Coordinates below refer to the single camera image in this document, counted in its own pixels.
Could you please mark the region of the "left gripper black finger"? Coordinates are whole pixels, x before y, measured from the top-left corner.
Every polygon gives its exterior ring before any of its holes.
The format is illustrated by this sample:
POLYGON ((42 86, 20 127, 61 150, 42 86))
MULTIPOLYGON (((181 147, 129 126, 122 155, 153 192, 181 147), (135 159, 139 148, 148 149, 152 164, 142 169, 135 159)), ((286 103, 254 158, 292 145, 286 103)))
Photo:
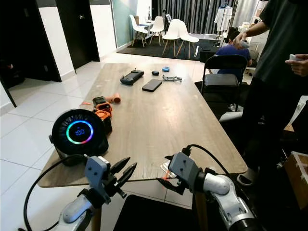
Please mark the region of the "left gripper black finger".
POLYGON ((118 188, 123 187, 123 185, 125 185, 125 183, 131 178, 132 174, 134 173, 134 171, 136 169, 136 166, 137 166, 137 162, 132 163, 132 165, 130 165, 129 167, 127 167, 125 169, 121 178, 119 178, 117 180, 117 187, 118 188))
POLYGON ((121 171, 126 166, 129 160, 130 157, 126 157, 116 162, 114 165, 112 165, 112 167, 110 167, 110 174, 115 175, 116 173, 121 171))

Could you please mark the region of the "standing person's right hand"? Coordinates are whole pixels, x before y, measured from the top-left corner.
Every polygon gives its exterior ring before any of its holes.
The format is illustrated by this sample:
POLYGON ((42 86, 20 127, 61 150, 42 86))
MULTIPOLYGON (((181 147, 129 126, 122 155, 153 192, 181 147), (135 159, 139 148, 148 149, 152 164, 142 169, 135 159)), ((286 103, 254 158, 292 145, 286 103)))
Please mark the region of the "standing person's right hand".
POLYGON ((232 44, 236 49, 248 49, 249 44, 246 41, 247 34, 245 32, 242 32, 238 34, 235 39, 233 40, 232 44))

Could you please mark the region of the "standing person's left hand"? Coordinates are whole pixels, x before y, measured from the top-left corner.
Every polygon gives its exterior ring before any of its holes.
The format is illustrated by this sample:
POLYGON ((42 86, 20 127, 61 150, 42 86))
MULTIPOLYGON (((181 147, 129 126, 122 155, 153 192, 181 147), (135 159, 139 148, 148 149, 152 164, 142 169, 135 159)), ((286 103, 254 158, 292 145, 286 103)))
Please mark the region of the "standing person's left hand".
POLYGON ((308 55, 306 53, 298 53, 294 57, 294 60, 290 60, 291 70, 296 75, 306 77, 308 75, 308 55))

